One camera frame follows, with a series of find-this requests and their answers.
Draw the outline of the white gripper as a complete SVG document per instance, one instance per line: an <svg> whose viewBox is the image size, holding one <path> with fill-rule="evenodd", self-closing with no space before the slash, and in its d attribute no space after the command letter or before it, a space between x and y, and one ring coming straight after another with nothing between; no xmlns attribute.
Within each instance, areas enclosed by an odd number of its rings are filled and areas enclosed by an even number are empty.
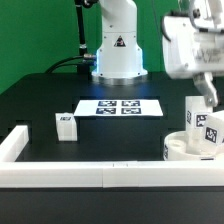
<svg viewBox="0 0 224 224"><path fill-rule="evenodd" d="M205 104L218 105L213 76L224 76L224 33L199 32L188 17L166 15L162 20L162 47L166 73L189 79L204 96Z"/></svg>

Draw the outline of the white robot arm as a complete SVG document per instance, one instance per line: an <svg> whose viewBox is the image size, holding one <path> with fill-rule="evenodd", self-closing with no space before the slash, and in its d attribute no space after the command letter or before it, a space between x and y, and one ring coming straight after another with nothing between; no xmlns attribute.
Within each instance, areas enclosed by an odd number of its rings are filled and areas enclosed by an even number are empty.
<svg viewBox="0 0 224 224"><path fill-rule="evenodd" d="M161 20L165 71L173 79L191 78L209 106L218 105L215 76L224 76L224 0L188 0L184 11ZM93 80L128 84L144 77L137 44L137 7L133 0L99 0L102 44Z"/></svg>

